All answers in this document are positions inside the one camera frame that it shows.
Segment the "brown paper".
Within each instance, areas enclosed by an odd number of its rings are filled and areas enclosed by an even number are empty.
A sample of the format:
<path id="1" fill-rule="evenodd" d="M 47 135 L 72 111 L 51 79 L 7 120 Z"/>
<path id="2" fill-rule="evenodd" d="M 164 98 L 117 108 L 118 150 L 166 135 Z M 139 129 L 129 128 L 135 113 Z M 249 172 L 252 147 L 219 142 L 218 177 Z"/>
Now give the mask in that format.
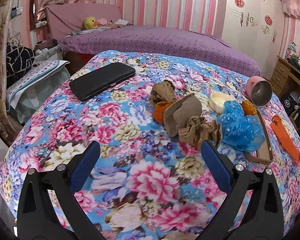
<path id="1" fill-rule="evenodd" d="M 208 122 L 203 116 L 193 116 L 186 127 L 178 129 L 179 140 L 201 150 L 202 143 L 209 140 L 217 149 L 221 143 L 221 126 L 215 120 Z"/>

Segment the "white round container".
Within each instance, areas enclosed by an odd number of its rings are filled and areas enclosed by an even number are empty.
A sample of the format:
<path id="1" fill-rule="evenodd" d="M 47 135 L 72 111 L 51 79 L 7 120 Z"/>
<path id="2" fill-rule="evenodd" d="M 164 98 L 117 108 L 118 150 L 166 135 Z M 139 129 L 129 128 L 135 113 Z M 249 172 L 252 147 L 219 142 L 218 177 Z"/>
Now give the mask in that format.
<path id="1" fill-rule="evenodd" d="M 232 95 L 228 95 L 222 92 L 212 92 L 209 98 L 209 105 L 211 109 L 217 114 L 223 114 L 224 103 L 226 101 L 234 101 L 235 98 Z"/>

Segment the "blue plastic bag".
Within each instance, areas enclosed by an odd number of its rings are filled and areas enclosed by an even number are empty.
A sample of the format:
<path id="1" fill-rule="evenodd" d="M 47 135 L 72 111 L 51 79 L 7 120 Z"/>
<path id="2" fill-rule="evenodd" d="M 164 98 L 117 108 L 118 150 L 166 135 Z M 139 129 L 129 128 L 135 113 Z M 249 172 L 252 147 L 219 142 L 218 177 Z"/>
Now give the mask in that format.
<path id="1" fill-rule="evenodd" d="M 217 118 L 221 126 L 222 142 L 241 152 L 255 152 L 265 137 L 258 118 L 245 115 L 237 101 L 226 101 L 224 112 Z"/>

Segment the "dotted cushion stool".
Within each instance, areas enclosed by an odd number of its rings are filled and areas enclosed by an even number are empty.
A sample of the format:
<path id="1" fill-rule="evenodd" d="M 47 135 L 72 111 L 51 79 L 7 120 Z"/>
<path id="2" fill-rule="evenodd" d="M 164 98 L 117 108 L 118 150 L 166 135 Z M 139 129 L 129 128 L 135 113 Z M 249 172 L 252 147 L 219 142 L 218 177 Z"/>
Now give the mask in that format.
<path id="1" fill-rule="evenodd" d="M 68 61 L 35 62 L 30 71 L 6 92 L 6 110 L 25 124 L 43 102 L 68 78 Z"/>

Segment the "black long wallet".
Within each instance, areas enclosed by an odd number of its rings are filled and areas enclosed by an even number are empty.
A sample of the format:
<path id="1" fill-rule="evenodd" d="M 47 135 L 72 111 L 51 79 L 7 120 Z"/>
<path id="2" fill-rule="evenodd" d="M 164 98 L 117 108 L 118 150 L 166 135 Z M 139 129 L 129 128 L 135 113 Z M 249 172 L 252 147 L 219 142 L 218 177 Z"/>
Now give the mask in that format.
<path id="1" fill-rule="evenodd" d="M 87 74 L 84 74 L 69 83 L 74 95 L 81 101 L 87 101 L 103 91 L 134 77 L 136 70 L 123 63 L 111 63 Z"/>

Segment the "floral blue pink blanket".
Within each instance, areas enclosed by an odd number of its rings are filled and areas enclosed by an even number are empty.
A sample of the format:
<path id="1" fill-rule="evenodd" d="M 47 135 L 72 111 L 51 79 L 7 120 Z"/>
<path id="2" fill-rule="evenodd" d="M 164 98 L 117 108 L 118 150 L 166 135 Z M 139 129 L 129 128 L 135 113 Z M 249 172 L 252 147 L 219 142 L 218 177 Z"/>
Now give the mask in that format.
<path id="1" fill-rule="evenodd" d="M 114 50 L 97 54 L 77 76 L 117 62 L 133 67 L 136 75 L 87 102 L 79 101 L 65 82 L 34 113 L 0 163 L 0 193 L 16 213 L 29 169 L 53 170 L 95 140 L 101 156 L 75 197 L 107 239 L 196 235 L 225 194 L 198 151 L 170 138 L 153 119 L 151 89 L 171 81 L 178 98 L 193 93 L 203 117 L 212 121 L 210 94 L 244 100 L 248 79 L 202 61 Z"/>

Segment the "black box under desk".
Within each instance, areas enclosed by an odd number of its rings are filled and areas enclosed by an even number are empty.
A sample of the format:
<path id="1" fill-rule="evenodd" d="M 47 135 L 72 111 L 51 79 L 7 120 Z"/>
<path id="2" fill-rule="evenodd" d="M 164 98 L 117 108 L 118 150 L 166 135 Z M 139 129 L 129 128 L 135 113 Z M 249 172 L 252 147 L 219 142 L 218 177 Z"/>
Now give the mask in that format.
<path id="1" fill-rule="evenodd" d="M 295 106 L 298 105 L 299 94 L 296 91 L 285 94 L 281 99 L 281 103 L 287 115 L 291 115 L 295 111 Z"/>

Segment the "pink steel mug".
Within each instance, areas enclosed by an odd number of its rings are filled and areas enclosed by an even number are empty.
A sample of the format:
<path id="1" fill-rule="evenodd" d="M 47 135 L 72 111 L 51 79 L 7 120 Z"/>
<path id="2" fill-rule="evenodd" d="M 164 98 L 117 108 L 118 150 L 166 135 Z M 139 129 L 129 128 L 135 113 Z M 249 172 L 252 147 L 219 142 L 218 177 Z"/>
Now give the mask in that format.
<path id="1" fill-rule="evenodd" d="M 273 88 L 270 82 L 260 76 L 250 77 L 245 85 L 245 90 L 248 99 L 256 107 L 266 106 L 273 95 Z"/>

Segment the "black white patterned bag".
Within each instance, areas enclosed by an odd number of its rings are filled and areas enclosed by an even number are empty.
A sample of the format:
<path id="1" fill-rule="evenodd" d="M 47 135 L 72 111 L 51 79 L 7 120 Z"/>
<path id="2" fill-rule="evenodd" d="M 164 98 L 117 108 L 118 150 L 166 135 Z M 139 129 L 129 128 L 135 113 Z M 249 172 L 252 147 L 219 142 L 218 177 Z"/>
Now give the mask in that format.
<path id="1" fill-rule="evenodd" d="M 6 88 L 11 87 L 24 77 L 32 67 L 35 51 L 25 46 L 12 46 L 7 43 L 6 49 Z"/>

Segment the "brown crumpled cloth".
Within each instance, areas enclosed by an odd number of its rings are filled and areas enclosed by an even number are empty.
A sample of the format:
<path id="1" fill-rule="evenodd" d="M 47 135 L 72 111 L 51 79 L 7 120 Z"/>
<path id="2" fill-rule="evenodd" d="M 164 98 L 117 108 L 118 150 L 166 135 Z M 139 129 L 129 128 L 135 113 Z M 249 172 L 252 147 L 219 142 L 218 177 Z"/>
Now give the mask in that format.
<path id="1" fill-rule="evenodd" d="M 168 103 L 176 102 L 177 97 L 175 95 L 175 86 L 169 80 L 164 80 L 160 83 L 156 83 L 151 90 L 150 101 L 153 105 L 159 102 L 166 101 Z"/>

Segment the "wooden desk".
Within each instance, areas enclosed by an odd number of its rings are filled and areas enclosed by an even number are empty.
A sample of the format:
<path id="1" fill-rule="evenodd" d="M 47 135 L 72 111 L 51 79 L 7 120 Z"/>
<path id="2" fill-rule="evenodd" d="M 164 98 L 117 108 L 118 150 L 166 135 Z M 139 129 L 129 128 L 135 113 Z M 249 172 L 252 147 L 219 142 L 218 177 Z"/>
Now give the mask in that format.
<path id="1" fill-rule="evenodd" d="M 277 57 L 275 69 L 270 79 L 274 93 L 279 100 L 287 93 L 296 91 L 299 94 L 295 111 L 288 115 L 297 132 L 300 133 L 300 71 L 280 56 Z"/>

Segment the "yellow duck plush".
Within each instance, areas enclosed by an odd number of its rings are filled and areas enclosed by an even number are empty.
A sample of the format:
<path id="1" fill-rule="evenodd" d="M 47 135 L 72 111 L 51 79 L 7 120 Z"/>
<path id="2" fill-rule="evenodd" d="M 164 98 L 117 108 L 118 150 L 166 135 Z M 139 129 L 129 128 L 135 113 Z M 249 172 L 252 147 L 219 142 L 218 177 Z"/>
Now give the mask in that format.
<path id="1" fill-rule="evenodd" d="M 98 27 L 98 20 L 95 17 L 87 17 L 83 22 L 85 30 L 96 29 Z"/>

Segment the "pink headboard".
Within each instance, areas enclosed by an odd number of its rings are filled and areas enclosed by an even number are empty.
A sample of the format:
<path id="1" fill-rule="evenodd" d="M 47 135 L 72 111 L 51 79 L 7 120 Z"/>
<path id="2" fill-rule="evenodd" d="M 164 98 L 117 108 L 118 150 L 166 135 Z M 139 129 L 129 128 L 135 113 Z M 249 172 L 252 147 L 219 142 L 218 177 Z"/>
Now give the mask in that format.
<path id="1" fill-rule="evenodd" d="M 87 17 L 117 21 L 122 17 L 117 5 L 102 3 L 68 3 L 48 5 L 45 8 L 51 37 L 63 39 L 73 32 L 80 31 Z"/>

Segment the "desk lamp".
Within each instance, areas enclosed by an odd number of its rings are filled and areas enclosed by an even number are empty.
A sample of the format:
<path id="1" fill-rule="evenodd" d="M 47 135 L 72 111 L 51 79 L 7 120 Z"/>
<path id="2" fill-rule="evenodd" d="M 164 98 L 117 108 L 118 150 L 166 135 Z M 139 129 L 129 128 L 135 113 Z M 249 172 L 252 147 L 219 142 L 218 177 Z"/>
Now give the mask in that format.
<path id="1" fill-rule="evenodd" d="M 287 60 L 292 54 L 296 54 L 296 44 L 294 42 L 288 45 L 284 59 Z"/>

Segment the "purple dotted bed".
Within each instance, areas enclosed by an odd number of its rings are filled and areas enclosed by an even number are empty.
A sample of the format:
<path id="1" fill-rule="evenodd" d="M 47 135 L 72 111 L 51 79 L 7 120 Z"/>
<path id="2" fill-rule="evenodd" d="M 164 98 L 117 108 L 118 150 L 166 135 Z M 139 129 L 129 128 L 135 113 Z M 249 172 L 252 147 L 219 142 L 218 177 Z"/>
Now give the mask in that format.
<path id="1" fill-rule="evenodd" d="M 222 39 L 186 30 L 129 25 L 70 35 L 58 40 L 63 51 L 96 55 L 106 50 L 159 53 L 208 62 L 245 76 L 259 76 L 259 65 Z"/>

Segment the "white wardrobe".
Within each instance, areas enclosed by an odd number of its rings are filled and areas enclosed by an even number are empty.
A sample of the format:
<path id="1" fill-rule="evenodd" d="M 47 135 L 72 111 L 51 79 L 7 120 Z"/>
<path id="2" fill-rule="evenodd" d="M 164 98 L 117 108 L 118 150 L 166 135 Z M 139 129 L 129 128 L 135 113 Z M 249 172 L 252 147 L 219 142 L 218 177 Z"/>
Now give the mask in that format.
<path id="1" fill-rule="evenodd" d="M 270 80 L 280 53 L 285 16 L 279 0 L 226 0 L 222 39 L 257 63 Z"/>

